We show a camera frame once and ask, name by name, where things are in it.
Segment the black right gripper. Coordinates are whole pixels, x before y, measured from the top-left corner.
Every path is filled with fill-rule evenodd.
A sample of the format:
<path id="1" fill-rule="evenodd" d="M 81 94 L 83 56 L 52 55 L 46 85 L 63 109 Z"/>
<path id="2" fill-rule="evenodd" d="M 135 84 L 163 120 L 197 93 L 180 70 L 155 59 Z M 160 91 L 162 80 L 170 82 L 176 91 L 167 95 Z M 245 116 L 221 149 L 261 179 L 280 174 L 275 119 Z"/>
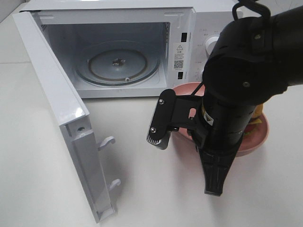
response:
<path id="1" fill-rule="evenodd" d="M 205 177 L 205 194 L 221 195 L 226 176 L 242 142 L 244 126 L 238 123 L 193 123 L 193 141 Z"/>

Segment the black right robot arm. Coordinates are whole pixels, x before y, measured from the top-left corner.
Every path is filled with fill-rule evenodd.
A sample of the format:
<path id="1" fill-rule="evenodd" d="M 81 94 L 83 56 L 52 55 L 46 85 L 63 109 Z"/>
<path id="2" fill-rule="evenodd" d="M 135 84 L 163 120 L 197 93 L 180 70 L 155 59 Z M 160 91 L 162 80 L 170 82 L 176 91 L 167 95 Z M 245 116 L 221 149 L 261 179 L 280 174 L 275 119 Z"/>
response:
<path id="1" fill-rule="evenodd" d="M 220 196 L 224 180 L 257 106 L 303 82 L 303 8 L 271 15 L 255 0 L 240 0 L 203 70 L 205 93 L 194 140 L 205 193 Z"/>

